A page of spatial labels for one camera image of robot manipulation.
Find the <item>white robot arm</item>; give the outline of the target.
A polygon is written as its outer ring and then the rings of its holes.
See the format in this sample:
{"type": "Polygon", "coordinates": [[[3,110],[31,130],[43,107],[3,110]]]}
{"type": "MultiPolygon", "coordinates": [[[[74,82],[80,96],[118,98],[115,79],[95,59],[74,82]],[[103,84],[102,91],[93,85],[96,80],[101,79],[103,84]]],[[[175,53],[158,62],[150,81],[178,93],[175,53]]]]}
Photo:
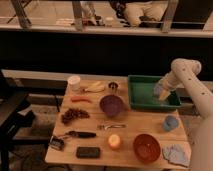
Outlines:
{"type": "Polygon", "coordinates": [[[163,101],[179,84],[184,86],[203,118],[194,138],[189,170],[213,171],[213,93],[197,78],[201,69],[197,60],[173,60],[171,71],[155,85],[154,95],[163,101]]]}

